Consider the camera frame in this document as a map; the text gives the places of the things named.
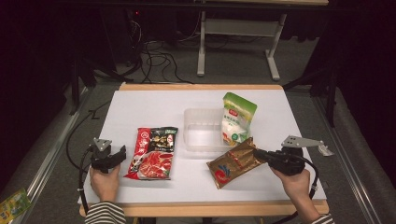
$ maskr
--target plastic container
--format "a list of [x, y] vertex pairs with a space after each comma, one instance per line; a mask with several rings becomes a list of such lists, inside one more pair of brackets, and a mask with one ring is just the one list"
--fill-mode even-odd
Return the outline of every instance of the plastic container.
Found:
[[223, 108], [190, 108], [184, 111], [184, 143], [188, 151], [225, 152], [221, 136]]

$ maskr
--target brown snack bag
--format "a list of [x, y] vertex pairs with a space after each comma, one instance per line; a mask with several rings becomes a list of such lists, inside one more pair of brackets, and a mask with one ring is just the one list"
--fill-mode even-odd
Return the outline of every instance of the brown snack bag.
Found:
[[253, 156], [253, 150], [257, 150], [257, 148], [253, 144], [253, 138], [249, 137], [238, 146], [207, 163], [218, 189], [247, 171], [265, 163], [265, 161], [259, 161]]

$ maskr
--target white desk in background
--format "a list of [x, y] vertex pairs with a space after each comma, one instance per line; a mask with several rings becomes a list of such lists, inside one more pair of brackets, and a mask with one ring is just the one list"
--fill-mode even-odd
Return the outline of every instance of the white desk in background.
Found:
[[[286, 94], [277, 85], [122, 85], [113, 96], [100, 138], [112, 140], [112, 153], [127, 148], [121, 164], [117, 203], [128, 217], [266, 217], [295, 211], [280, 180], [263, 164], [217, 189], [207, 166], [222, 153], [186, 150], [183, 114], [187, 108], [222, 108], [234, 92], [258, 105], [251, 132], [257, 147], [281, 149], [288, 135], [301, 136]], [[139, 127], [178, 127], [171, 180], [141, 181], [123, 177], [131, 162]], [[310, 160], [307, 149], [304, 156]], [[98, 203], [87, 177], [87, 202]], [[320, 182], [313, 199], [321, 214], [329, 212]]]
[[[216, 2], [238, 2], [257, 4], [278, 4], [297, 6], [327, 6], [328, 0], [217, 0]], [[285, 25], [286, 14], [282, 14], [278, 21], [242, 21], [228, 19], [207, 19], [205, 11], [201, 12], [201, 41], [198, 54], [198, 77], [205, 75], [205, 35], [251, 35], [269, 36], [273, 38], [272, 45], [265, 50], [265, 57], [270, 68], [272, 79], [280, 80], [277, 72], [274, 54], [283, 26]]]

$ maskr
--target red food package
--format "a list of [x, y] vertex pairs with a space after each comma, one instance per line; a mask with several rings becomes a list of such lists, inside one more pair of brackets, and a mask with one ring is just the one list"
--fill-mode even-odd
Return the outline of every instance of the red food package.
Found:
[[137, 129], [134, 157], [124, 177], [132, 179], [170, 179], [177, 128]]

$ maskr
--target hand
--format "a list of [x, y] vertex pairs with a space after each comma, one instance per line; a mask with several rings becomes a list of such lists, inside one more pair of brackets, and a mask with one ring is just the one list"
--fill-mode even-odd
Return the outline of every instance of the hand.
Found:
[[297, 175], [284, 175], [272, 167], [271, 170], [282, 181], [283, 189], [304, 222], [311, 223], [320, 218], [317, 208], [309, 198], [309, 171], [304, 169]]
[[100, 170], [90, 169], [91, 187], [100, 201], [115, 202], [119, 190], [120, 165], [114, 167], [110, 174]]

